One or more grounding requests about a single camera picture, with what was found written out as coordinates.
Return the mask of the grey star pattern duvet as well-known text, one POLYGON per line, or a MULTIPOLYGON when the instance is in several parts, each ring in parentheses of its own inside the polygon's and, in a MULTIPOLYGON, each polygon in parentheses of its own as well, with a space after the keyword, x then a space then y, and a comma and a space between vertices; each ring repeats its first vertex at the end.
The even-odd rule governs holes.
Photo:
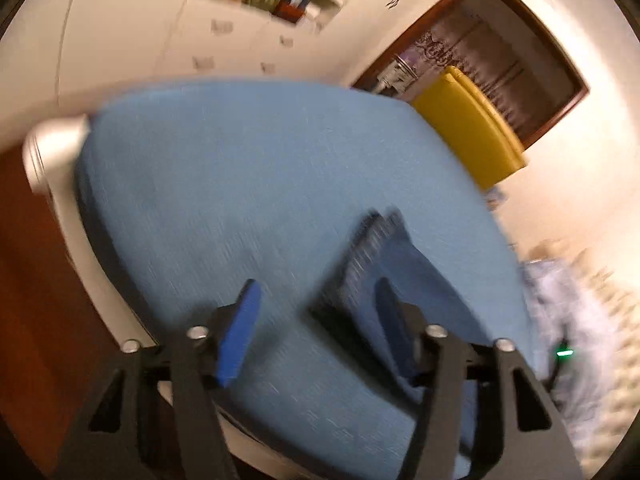
POLYGON ((552 346, 562 329, 568 329, 575 354, 548 393, 576 453, 584 457, 604 417, 605 397, 614 386, 618 328, 596 294, 578 282, 564 260, 525 261, 521 272, 526 306, 538 336, 533 369, 546 390, 552 346))

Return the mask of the dark blue denim jeans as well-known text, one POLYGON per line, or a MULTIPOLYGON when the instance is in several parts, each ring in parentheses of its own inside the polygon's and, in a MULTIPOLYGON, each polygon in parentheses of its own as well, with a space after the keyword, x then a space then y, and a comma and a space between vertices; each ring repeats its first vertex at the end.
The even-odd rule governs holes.
POLYGON ((418 331, 427 323, 439 324, 466 342, 487 346, 486 330, 454 286, 413 246, 397 210, 385 216, 370 211, 352 234, 320 240, 308 263, 317 291, 309 314, 341 364, 332 376, 344 390, 343 404, 368 425, 380 422, 383 437, 408 439, 427 393, 418 384, 418 331), (398 374, 378 319, 375 285, 381 278, 404 303, 418 363, 412 379, 398 374))

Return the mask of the teal quilted bed mattress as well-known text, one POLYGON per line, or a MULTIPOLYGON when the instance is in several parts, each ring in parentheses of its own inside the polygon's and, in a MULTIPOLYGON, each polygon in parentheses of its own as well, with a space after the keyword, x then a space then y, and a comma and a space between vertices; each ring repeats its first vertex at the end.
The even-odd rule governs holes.
POLYGON ((131 92, 89 120, 82 224, 156 340, 204 321, 248 280, 262 305, 218 405, 313 474, 391 479, 416 420, 405 394, 322 295, 371 212, 398 209, 468 306, 426 308, 461 334, 536 336, 518 258, 473 180, 407 103, 324 84, 189 81, 131 92))

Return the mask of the small picture box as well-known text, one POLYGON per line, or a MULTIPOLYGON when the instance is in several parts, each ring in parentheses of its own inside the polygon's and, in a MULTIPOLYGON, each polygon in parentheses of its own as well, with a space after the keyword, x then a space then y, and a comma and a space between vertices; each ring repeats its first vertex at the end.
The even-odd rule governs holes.
POLYGON ((501 205, 503 205, 508 196, 500 186, 496 185, 488 190, 484 195, 485 203, 490 211, 496 211, 501 205))

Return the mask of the lace window curtain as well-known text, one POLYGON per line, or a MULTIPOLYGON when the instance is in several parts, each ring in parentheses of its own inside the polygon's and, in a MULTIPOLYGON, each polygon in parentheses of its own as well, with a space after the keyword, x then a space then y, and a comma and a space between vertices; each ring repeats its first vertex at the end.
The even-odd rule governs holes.
POLYGON ((520 138, 537 131, 574 94, 574 84, 546 50, 519 55, 490 24, 460 8, 427 29, 400 57, 418 79, 399 99, 414 100, 446 67, 454 66, 520 138))

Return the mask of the white wardrobe shelf unit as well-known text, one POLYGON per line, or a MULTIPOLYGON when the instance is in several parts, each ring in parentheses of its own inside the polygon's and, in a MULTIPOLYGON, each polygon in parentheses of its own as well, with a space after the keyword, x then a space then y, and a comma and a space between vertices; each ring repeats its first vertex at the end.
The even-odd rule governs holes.
POLYGON ((1 145, 37 122, 186 77, 346 84, 404 0, 311 3, 300 18, 245 0, 25 0, 1 39, 1 145))

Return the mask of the cream tufted headboard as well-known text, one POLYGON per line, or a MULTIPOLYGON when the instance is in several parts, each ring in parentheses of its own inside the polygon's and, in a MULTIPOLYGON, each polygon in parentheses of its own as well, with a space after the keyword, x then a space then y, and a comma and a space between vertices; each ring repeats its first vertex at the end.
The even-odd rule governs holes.
POLYGON ((521 269, 538 336, 537 376, 592 479, 639 413, 639 296, 588 250, 555 240, 531 249, 521 269))

